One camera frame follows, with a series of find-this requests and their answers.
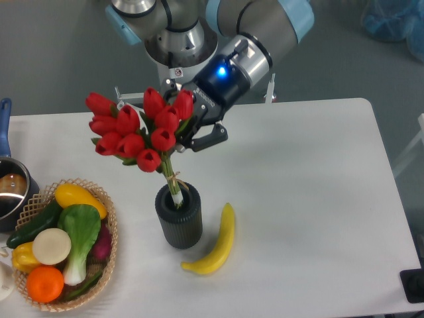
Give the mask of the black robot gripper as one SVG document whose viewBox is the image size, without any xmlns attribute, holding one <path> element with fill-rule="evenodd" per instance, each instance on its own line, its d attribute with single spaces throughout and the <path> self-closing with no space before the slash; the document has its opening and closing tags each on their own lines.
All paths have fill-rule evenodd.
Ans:
<svg viewBox="0 0 424 318">
<path fill-rule="evenodd" d="M 213 125 L 212 131 L 199 138 L 189 138 L 183 143 L 177 142 L 176 152 L 191 149 L 199 152 L 225 142 L 228 139 L 227 129 L 218 122 L 235 102 L 250 89 L 250 81 L 242 70 L 231 64 L 223 54 L 213 57 L 208 64 L 185 83 L 166 78 L 162 81 L 162 97 L 172 103 L 178 93 L 184 89 L 192 91 L 195 97 L 194 114 L 199 117 L 199 126 Z"/>
</svg>

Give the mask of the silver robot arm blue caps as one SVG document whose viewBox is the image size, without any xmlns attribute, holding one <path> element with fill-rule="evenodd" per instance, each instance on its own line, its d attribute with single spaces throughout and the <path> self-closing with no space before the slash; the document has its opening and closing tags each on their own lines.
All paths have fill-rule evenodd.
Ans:
<svg viewBox="0 0 424 318">
<path fill-rule="evenodd" d="M 225 113 L 310 31 L 308 1 L 112 1 L 106 17 L 156 64 L 160 93 L 193 93 L 194 113 L 175 151 L 227 139 Z"/>
</svg>

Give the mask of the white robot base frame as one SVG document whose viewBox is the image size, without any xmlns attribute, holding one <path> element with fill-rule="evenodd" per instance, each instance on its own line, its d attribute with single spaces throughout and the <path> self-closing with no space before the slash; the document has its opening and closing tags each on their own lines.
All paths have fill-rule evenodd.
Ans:
<svg viewBox="0 0 424 318">
<path fill-rule="evenodd" d="M 221 83 L 223 80 L 229 79 L 230 69 L 228 66 L 219 65 L 212 69 L 212 75 L 217 77 L 218 82 Z M 275 88 L 275 73 L 272 73 L 270 76 L 270 80 L 268 82 L 268 86 L 266 88 L 266 92 L 263 94 L 263 102 L 265 104 L 271 104 L 276 100 L 276 93 L 274 91 Z M 182 80 L 183 77 L 180 78 L 166 78 L 163 81 L 163 84 L 173 86 L 176 90 L 180 90 L 182 88 L 182 83 L 177 82 L 177 80 Z M 115 93 L 118 101 L 118 108 L 120 109 L 125 103 L 129 103 L 134 105 L 134 107 L 138 104 L 142 104 L 144 101 L 143 93 L 124 93 L 121 94 L 119 92 L 119 88 L 115 86 Z"/>
</svg>

